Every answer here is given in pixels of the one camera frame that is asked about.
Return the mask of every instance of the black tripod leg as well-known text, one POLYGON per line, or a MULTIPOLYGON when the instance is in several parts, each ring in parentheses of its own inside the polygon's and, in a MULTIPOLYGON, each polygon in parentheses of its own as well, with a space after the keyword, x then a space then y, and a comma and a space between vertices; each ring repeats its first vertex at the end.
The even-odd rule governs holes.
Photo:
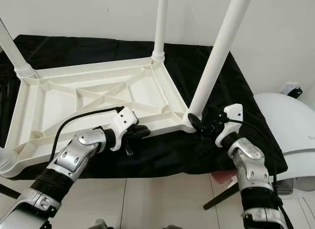
POLYGON ((218 203, 221 203, 223 200, 231 197, 232 195, 236 194, 239 191, 238 183, 235 183, 233 186, 219 194, 217 197, 210 200, 208 203, 206 203, 203 208, 204 210, 208 210, 209 208, 212 208, 213 206, 217 205, 218 203))
POLYGON ((11 198, 14 198, 14 199, 17 199, 21 193, 11 189, 11 188, 8 188, 7 186, 4 186, 2 184, 0 184, 0 193, 1 194, 4 194, 6 196, 9 196, 11 198))

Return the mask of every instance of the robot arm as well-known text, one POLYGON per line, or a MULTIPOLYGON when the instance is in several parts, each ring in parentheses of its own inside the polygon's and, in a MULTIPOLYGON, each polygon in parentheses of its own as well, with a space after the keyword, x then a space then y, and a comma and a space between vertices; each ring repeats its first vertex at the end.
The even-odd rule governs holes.
POLYGON ((193 114, 189 114, 189 120, 195 129, 215 138, 216 145, 225 149, 233 160, 244 209, 242 214, 244 227, 288 229, 288 222, 279 209, 281 200, 269 182, 263 152, 238 134, 243 120, 242 105, 227 106, 218 120, 214 120, 207 129, 202 127, 200 120, 193 114))
MULTIPOLYGON (((134 113, 125 107, 114 116, 109 129, 96 128, 75 134, 0 219, 0 229, 51 229, 48 218, 55 216, 89 159, 105 149, 119 149, 125 133, 137 123, 134 113)), ((141 131, 142 137, 150 133, 148 129, 141 131)))

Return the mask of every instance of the electrical outlet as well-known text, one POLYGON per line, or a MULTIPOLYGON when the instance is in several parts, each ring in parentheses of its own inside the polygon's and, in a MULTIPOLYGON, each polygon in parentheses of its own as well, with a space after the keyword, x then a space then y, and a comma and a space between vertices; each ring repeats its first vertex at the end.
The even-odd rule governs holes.
POLYGON ((287 95, 288 93, 290 93, 292 90, 294 90, 295 88, 300 87, 299 83, 296 82, 286 82, 284 87, 282 88, 281 93, 284 95, 287 95))

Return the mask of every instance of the black cloth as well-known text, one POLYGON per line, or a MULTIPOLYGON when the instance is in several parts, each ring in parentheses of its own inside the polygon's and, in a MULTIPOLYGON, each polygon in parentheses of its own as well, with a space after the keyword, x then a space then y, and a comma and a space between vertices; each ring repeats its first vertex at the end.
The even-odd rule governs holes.
MULTIPOLYGON (((35 69, 149 57, 154 46, 153 42, 32 35, 20 35, 15 43, 35 69)), ((187 106, 192 100, 211 49, 207 46, 165 44, 165 66, 187 106)), ((0 53, 1 146, 4 146, 7 136, 19 82, 6 55, 0 53)), ((246 80, 229 53, 204 109, 204 125, 209 125, 218 112, 233 103, 241 103, 244 107, 244 121, 258 127, 269 138, 267 143, 252 129, 244 125, 241 127, 240 134, 265 153, 270 173, 270 151, 274 152, 278 173, 286 171, 282 152, 257 107, 246 80)), ((135 153, 133 157, 127 157, 125 151, 108 151, 96 155, 90 160, 82 177, 158 177, 179 172, 202 174, 234 169, 233 162, 222 149, 215 146, 214 140, 201 138, 196 133, 176 131, 143 139, 130 146, 135 153)), ((16 179, 33 179, 45 166, 46 164, 39 164, 27 167, 16 179)))

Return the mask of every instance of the floor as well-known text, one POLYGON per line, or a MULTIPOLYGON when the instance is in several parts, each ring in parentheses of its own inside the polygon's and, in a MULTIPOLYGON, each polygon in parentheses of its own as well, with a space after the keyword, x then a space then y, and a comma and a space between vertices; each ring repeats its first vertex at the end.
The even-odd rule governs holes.
MULTIPOLYGON (((22 191, 32 181, 0 183, 22 191)), ((162 229, 169 224, 184 229, 243 229, 240 195, 236 194, 205 211, 202 205, 226 189, 209 174, 184 173, 145 179, 82 179, 71 188, 54 229, 87 229, 103 218, 115 229, 162 229)), ((295 192, 283 198, 296 229, 315 229, 315 193, 295 192)), ((0 196, 0 215, 14 200, 0 196)))

